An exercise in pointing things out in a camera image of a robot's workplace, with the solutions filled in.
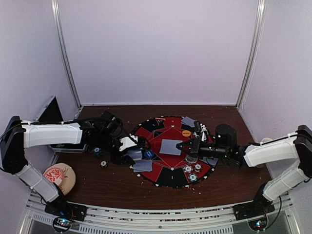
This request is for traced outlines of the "orange big blind button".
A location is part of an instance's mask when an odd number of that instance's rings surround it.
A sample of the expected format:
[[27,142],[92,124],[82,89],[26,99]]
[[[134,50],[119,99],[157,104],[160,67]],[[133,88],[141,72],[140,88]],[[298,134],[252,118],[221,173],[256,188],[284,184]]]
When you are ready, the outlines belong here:
[[191,133],[190,131],[188,131],[188,130],[182,131],[182,135],[183,135],[184,137],[190,137],[191,134],[192,134],[192,133]]

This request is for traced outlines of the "grey playing card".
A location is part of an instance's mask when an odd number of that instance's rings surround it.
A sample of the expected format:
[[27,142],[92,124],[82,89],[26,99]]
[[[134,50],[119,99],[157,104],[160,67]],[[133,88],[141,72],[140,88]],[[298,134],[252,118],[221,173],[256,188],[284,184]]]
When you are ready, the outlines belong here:
[[179,156],[181,155],[181,150],[176,146],[180,143],[182,143],[182,140],[163,139],[159,153],[164,155]]

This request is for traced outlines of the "brown red chip stack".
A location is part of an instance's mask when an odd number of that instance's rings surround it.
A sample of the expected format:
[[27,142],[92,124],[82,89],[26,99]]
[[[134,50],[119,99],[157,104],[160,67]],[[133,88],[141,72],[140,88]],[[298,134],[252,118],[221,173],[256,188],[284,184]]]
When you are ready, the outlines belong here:
[[101,168],[106,168],[108,166],[108,162],[103,160],[100,162],[100,166],[101,166]]

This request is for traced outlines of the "blue orange poker chip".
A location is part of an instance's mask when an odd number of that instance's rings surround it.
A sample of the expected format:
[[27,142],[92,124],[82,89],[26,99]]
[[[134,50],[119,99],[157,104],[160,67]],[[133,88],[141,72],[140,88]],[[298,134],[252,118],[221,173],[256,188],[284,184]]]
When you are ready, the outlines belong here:
[[190,165],[187,165],[187,166],[183,167],[183,172],[184,173],[191,173],[192,171],[193,171],[193,168]]

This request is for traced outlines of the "grey cards seat two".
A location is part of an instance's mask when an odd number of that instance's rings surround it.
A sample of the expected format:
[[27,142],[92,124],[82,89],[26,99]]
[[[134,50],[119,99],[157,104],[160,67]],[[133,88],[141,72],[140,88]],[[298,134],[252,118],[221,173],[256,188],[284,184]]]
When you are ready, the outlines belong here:
[[153,170],[153,162],[151,160],[139,160],[133,165],[135,173],[138,172],[151,172]]

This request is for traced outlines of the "brown white poker chip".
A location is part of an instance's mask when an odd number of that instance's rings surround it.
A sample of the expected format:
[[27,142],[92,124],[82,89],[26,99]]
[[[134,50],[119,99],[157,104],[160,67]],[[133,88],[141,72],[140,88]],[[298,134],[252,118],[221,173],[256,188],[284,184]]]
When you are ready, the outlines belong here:
[[196,164],[196,165],[194,166],[194,171],[195,171],[196,173],[200,173],[201,170],[202,170],[201,164]]

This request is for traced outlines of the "green blue chip stack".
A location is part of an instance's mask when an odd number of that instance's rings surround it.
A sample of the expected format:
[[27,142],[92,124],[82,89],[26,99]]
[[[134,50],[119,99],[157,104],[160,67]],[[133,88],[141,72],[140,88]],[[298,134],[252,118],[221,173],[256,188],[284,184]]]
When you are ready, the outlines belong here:
[[102,156],[102,150],[100,148],[98,148],[98,147],[93,149],[93,153],[97,157],[101,157]]

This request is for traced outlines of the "grey cards seat six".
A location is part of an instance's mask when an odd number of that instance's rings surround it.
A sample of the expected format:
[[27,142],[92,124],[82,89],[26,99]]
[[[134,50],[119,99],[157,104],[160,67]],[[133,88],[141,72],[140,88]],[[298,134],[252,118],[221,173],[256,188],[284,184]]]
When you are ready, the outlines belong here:
[[181,120],[181,124],[182,125],[187,125],[187,126],[190,126],[192,128],[195,127],[195,122],[196,120],[190,118],[190,117],[183,117],[182,120]]

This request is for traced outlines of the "grey cards seat nine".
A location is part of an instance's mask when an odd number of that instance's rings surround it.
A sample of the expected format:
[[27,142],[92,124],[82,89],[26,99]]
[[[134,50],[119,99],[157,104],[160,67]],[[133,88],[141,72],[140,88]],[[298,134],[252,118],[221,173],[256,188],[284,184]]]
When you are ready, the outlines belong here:
[[218,158],[203,157],[203,159],[201,161],[203,161],[204,163],[209,164],[209,165],[215,167],[217,165],[219,159]]

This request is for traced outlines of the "green blue poker chip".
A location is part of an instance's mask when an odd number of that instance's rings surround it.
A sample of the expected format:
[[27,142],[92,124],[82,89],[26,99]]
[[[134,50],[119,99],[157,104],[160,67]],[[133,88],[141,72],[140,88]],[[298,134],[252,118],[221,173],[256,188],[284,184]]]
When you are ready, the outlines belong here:
[[196,174],[189,174],[188,179],[189,179],[191,182],[196,182],[196,181],[198,180],[198,177],[197,177]]

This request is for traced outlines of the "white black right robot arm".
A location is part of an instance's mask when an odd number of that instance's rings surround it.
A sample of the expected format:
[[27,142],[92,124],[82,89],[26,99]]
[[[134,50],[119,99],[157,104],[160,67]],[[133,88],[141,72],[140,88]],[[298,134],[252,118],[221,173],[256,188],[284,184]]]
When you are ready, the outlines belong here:
[[306,125],[298,126],[295,132],[284,137],[247,146],[237,144],[236,130],[228,124],[216,126],[212,141],[208,136],[206,127],[195,122],[195,138],[178,143],[176,148],[194,159],[221,158],[238,169],[294,159],[282,174],[259,187],[253,201],[233,207],[236,220],[274,211],[274,200],[312,177],[312,131]]

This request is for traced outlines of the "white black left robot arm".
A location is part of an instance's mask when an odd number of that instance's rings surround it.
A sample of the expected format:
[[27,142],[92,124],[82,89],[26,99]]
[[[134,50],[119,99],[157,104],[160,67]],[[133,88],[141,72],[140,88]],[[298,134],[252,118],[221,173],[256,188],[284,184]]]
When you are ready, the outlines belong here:
[[56,183],[46,179],[26,159],[25,149],[41,145],[77,145],[82,142],[110,152],[115,164],[133,162],[127,154],[130,150],[138,149],[142,156],[152,151],[145,137],[128,133],[122,120],[109,111],[100,117],[67,122],[31,122],[13,116],[0,137],[0,169],[30,186],[53,214],[72,218],[75,214],[73,206],[67,202]]

